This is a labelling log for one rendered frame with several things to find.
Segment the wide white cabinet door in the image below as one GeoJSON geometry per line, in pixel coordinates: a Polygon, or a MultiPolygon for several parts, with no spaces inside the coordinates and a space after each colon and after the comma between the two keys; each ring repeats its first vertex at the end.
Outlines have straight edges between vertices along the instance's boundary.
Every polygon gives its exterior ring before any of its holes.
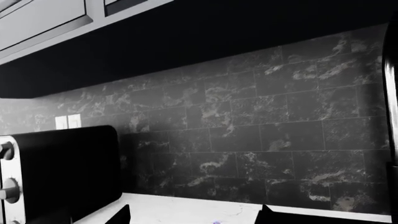
{"type": "Polygon", "coordinates": [[[85,0],[0,0],[0,58],[92,22],[85,0]]]}

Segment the white cabinet door dark panel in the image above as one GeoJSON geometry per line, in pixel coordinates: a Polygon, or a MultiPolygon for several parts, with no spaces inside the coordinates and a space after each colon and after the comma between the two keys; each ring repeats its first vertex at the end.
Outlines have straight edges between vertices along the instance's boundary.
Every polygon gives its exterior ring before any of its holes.
{"type": "Polygon", "coordinates": [[[128,10],[133,14],[150,11],[175,0],[104,0],[105,17],[128,10]]]}

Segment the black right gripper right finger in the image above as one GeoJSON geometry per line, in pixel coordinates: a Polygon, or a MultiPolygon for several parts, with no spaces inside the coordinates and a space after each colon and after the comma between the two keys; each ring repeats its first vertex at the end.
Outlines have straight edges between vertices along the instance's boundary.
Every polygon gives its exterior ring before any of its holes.
{"type": "Polygon", "coordinates": [[[257,214],[254,224],[280,224],[279,215],[267,205],[263,205],[257,214]]]}

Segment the white wall outlet plate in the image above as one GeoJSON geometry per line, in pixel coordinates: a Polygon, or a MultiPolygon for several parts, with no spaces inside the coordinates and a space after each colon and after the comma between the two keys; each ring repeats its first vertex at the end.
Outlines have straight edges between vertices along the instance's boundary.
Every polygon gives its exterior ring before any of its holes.
{"type": "Polygon", "coordinates": [[[55,117],[56,130],[81,128],[81,127],[82,127],[82,125],[81,125],[80,114],[55,117]]]}

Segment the black toaster oven silver panel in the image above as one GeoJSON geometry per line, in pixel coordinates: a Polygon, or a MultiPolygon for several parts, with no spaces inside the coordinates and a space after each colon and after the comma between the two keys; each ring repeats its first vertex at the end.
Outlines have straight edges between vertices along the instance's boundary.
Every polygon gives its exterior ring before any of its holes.
{"type": "Polygon", "coordinates": [[[116,130],[109,125],[0,136],[14,145],[0,159],[6,179],[20,187],[16,203],[0,199],[0,224],[73,224],[122,195],[116,130]]]}

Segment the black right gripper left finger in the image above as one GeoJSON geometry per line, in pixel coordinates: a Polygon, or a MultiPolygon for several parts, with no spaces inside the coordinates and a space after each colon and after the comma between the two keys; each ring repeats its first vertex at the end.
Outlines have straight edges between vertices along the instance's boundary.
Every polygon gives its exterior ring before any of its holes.
{"type": "Polygon", "coordinates": [[[125,205],[114,216],[112,216],[105,224],[130,224],[131,213],[129,205],[125,205]]]}

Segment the dark steel refrigerator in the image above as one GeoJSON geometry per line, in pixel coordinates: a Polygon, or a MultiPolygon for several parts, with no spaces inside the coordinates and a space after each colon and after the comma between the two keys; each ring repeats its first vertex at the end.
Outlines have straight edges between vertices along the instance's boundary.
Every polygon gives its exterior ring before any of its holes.
{"type": "Polygon", "coordinates": [[[391,218],[398,223],[398,22],[387,26],[382,48],[382,74],[391,161],[387,164],[391,218]]]}

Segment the white upper cabinet body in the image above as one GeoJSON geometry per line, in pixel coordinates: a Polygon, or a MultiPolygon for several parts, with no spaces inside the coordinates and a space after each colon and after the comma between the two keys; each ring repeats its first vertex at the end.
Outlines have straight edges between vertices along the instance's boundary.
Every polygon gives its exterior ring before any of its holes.
{"type": "Polygon", "coordinates": [[[385,24],[398,0],[175,0],[0,65],[0,98],[36,98],[385,24]]]}

